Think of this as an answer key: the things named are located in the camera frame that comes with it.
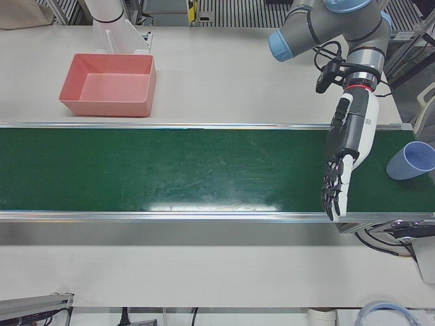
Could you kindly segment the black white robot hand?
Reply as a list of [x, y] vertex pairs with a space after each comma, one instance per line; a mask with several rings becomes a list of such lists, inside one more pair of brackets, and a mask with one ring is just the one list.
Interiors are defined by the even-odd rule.
[[326, 137], [321, 203], [331, 221], [347, 214], [351, 174], [369, 155], [379, 101], [368, 88], [350, 86], [339, 99]]

